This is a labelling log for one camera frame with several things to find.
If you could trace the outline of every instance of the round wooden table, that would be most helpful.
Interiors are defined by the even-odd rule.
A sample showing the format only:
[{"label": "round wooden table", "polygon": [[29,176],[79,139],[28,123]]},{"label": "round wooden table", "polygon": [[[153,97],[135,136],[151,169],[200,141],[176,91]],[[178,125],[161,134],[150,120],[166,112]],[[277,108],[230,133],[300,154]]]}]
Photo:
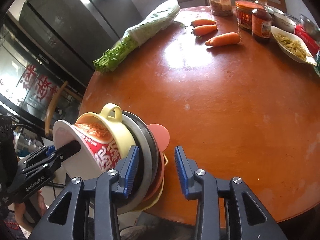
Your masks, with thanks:
[{"label": "round wooden table", "polygon": [[[217,21],[238,32],[236,17],[209,7],[182,9],[177,20]],[[238,45],[210,48],[179,23],[133,51],[112,73],[95,72],[80,114],[119,105],[170,132],[169,164],[158,203],[147,212],[195,224],[197,201],[181,193],[174,147],[221,179],[240,176],[276,221],[320,202],[320,77],[278,45],[241,30]]]}]

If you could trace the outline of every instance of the metal bowl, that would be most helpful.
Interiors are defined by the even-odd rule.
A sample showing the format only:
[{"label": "metal bowl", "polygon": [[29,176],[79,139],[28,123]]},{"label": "metal bowl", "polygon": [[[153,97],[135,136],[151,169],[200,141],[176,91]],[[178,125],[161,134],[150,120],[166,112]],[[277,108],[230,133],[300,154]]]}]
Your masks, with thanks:
[{"label": "metal bowl", "polygon": [[320,41],[320,28],[303,14],[300,14],[300,21],[306,33],[315,41]]}]

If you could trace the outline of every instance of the screw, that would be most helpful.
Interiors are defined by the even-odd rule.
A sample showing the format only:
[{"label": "screw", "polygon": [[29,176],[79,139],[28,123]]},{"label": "screw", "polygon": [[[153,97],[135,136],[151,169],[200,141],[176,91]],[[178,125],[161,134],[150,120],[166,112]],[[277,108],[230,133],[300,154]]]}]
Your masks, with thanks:
[{"label": "screw", "polygon": [[75,177],[71,181],[72,181],[73,184],[78,184],[81,181],[81,179],[78,178],[78,177]]},{"label": "screw", "polygon": [[108,170],[107,172],[108,172],[108,175],[109,175],[109,176],[113,176],[113,175],[116,175],[116,174],[117,174],[117,171],[114,170],[114,169]]},{"label": "screw", "polygon": [[236,183],[236,184],[240,184],[242,182],[242,179],[239,178],[239,177],[234,177],[233,179],[233,182]]},{"label": "screw", "polygon": [[202,170],[202,169],[196,170],[196,174],[199,176],[203,176],[205,174],[205,170]]}]

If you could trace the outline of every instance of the orange carrot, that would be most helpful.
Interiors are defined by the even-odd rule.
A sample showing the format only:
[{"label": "orange carrot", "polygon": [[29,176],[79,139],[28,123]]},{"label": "orange carrot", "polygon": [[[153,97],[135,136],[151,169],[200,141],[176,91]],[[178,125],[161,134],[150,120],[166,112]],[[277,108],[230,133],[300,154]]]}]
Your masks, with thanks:
[{"label": "orange carrot", "polygon": [[217,25],[202,25],[202,26],[195,27],[193,29],[193,34],[195,36],[202,36],[215,31],[217,28],[218,28]]},{"label": "orange carrot", "polygon": [[202,26],[202,25],[214,25],[216,21],[209,19],[196,19],[191,22],[192,27]]},{"label": "orange carrot", "polygon": [[225,33],[219,36],[215,36],[205,42],[207,46],[219,47],[230,44],[237,44],[240,41],[240,35],[238,33]]}]

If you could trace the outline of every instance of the bottle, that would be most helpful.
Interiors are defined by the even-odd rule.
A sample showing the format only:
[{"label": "bottle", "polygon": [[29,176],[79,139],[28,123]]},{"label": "bottle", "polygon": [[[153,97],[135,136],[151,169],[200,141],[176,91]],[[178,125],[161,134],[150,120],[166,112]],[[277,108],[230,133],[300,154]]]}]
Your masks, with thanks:
[{"label": "bottle", "polygon": [[252,36],[261,43],[268,43],[271,34],[272,17],[268,13],[268,0],[256,0],[252,11]]}]

